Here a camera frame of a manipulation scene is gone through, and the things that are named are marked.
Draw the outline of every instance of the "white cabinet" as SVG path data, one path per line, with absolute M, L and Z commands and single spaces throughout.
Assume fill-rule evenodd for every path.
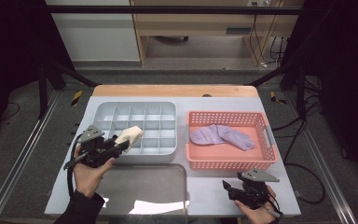
M 48 5 L 129 6 L 128 0 L 46 0 Z M 131 14 L 52 14 L 73 62 L 140 62 Z

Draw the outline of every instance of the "wooden cabinet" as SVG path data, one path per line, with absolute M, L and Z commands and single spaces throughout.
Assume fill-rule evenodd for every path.
M 270 7 L 302 6 L 303 0 L 271 0 Z M 246 7 L 249 0 L 131 0 L 133 6 L 207 6 L 207 7 Z M 271 36 L 289 36 L 297 16 L 273 15 L 182 15 L 182 14 L 134 14 L 134 26 L 142 64 L 149 36 L 243 36 L 255 65 L 267 48 Z M 254 28 L 259 40 L 249 36 Z

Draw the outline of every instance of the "black pole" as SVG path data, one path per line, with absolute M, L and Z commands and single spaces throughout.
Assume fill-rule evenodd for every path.
M 24 6 L 49 13 L 86 14 L 226 14 L 226 15 L 315 15 L 317 8 L 303 7 L 184 7 L 184 6 Z
M 39 119 L 42 119 L 46 111 L 48 110 L 48 87 L 46 84 L 46 76 L 44 73 L 44 68 L 42 63 L 37 73 L 39 77 L 39 104 L 40 104 Z
M 306 71 L 304 66 L 301 64 L 298 69 L 297 75 L 297 99 L 296 99 L 296 110 L 302 120 L 306 119 L 307 109 L 305 107 L 305 75 Z

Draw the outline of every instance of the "beige object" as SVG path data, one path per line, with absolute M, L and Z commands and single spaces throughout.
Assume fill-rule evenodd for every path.
M 128 152 L 131 149 L 131 146 L 138 138 L 140 138 L 144 134 L 142 129 L 140 129 L 138 126 L 133 126 L 128 129 L 124 129 L 123 132 L 121 132 L 120 136 L 116 139 L 115 143 L 120 144 L 127 140 L 130 140 L 130 145 L 126 152 Z

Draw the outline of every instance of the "gray organizer tray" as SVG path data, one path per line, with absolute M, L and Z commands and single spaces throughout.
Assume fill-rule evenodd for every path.
M 173 160 L 177 144 L 176 106 L 171 102 L 105 102 L 98 106 L 93 125 L 105 140 L 138 126 L 143 136 L 116 163 L 162 163 Z

